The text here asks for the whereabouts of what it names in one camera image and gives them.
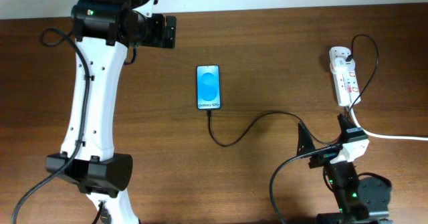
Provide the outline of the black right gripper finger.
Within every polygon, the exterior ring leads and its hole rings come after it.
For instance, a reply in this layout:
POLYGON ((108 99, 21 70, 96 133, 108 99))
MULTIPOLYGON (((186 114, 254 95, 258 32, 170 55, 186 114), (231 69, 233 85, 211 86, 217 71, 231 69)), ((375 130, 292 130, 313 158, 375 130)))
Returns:
POLYGON ((306 125, 303 122, 298 123, 298 146, 297 156, 309 156, 315 151, 315 146, 306 125))
POLYGON ((350 138, 350 134, 347 132, 347 130, 353 129, 354 124, 344 114, 339 114, 337 119, 341 129, 340 139, 348 140, 350 138))

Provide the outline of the blue Galaxy smartphone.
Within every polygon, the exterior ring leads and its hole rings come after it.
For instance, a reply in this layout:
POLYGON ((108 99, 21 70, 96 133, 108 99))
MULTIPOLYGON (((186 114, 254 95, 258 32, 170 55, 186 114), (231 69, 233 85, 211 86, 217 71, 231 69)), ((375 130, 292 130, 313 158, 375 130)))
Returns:
POLYGON ((197 66, 197 108, 220 109, 221 88, 219 66, 197 66))

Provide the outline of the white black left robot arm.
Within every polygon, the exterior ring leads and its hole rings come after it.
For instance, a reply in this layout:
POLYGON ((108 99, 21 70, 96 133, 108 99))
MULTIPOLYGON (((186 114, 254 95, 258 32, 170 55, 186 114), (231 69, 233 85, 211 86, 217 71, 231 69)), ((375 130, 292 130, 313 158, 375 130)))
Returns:
POLYGON ((127 187, 133 160, 114 150, 118 81, 128 52, 172 49, 177 20, 154 13, 158 0, 79 0, 72 8, 76 81, 70 123, 46 169, 77 186, 103 223, 138 223, 127 187))

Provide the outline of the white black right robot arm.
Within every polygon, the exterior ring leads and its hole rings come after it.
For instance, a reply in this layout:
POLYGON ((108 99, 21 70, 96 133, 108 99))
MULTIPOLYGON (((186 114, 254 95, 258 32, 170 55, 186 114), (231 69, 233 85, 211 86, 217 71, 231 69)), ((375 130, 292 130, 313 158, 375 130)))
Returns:
POLYGON ((368 135, 361 127, 338 115, 341 129, 338 140, 324 148, 314 146, 310 131, 303 122, 298 124, 300 158, 309 158, 311 169, 323 168, 324 182, 338 204, 339 212, 323 213, 317 223, 392 223, 389 219, 390 180, 374 174, 356 172, 354 161, 367 150, 368 135))

